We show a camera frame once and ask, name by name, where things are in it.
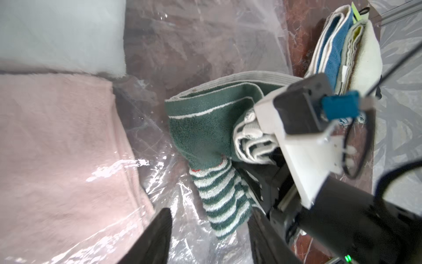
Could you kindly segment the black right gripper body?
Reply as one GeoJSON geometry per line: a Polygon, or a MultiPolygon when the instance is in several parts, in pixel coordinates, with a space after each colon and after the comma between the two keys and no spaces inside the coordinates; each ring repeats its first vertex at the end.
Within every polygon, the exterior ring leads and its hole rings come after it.
{"type": "Polygon", "coordinates": [[[293,244],[301,231],[301,198],[281,150],[277,148],[270,157],[273,165],[242,163],[242,178],[278,236],[293,244]]]}

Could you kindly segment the green white striped towel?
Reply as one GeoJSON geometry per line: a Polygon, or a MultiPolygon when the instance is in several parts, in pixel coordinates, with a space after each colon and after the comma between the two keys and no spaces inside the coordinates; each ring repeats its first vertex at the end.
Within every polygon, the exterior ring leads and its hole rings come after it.
{"type": "Polygon", "coordinates": [[[223,240],[249,220],[257,199],[234,162],[273,165],[275,135],[262,132],[254,105],[270,92],[298,82],[271,71],[221,77],[166,100],[169,130],[215,236],[223,240]]]}

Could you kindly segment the pink fluffy towel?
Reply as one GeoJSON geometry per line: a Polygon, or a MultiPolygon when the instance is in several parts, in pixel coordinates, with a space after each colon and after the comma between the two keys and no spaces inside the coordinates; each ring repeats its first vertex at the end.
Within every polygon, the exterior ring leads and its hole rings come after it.
{"type": "Polygon", "coordinates": [[[155,211],[112,83],[1,76],[1,263],[116,264],[155,211]]]}

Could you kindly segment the clear plastic vacuum bag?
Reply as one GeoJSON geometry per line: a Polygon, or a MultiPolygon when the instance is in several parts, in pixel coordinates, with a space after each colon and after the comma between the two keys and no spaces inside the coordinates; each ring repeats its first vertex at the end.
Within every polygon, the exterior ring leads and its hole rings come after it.
{"type": "Polygon", "coordinates": [[[282,1],[2,1],[1,263],[250,264],[235,125],[293,82],[282,1]]]}

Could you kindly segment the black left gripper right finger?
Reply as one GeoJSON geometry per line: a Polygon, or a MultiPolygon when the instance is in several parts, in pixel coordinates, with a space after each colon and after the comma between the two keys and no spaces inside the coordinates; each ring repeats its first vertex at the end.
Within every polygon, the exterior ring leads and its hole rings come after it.
{"type": "Polygon", "coordinates": [[[278,236],[262,211],[251,211],[248,220],[254,264],[300,264],[301,261],[278,236]]]}

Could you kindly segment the blue white striped towel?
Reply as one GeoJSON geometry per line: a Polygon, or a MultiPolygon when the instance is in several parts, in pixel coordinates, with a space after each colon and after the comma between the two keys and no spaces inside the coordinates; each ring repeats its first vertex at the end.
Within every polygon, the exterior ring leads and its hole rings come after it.
{"type": "Polygon", "coordinates": [[[353,25],[352,8],[343,5],[326,19],[305,77],[324,73],[335,90],[340,70],[341,54],[348,31],[353,25]]]}

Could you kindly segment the cream folded towel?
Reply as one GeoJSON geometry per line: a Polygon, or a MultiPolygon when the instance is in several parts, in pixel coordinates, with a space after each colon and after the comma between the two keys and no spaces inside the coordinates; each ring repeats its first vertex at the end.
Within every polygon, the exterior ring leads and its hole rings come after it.
{"type": "Polygon", "coordinates": [[[381,51],[372,22],[361,20],[346,35],[335,94],[356,90],[363,96],[379,82],[381,75],[381,51]]]}

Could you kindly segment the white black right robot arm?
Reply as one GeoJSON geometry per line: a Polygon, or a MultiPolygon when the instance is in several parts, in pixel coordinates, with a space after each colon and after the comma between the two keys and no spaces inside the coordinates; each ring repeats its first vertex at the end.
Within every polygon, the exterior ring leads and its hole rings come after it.
{"type": "Polygon", "coordinates": [[[297,264],[291,245],[304,231],[344,264],[419,264],[422,218],[384,200],[390,184],[422,166],[406,163],[385,174],[374,195],[329,177],[307,209],[289,168],[276,152],[275,165],[235,163],[258,208],[248,221],[256,264],[297,264]]]}

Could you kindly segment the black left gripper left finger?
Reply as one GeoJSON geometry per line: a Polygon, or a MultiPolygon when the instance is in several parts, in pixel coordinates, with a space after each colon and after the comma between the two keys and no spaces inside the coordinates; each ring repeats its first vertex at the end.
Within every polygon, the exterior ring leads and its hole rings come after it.
{"type": "Polygon", "coordinates": [[[167,264],[173,220],[163,208],[118,264],[167,264]]]}

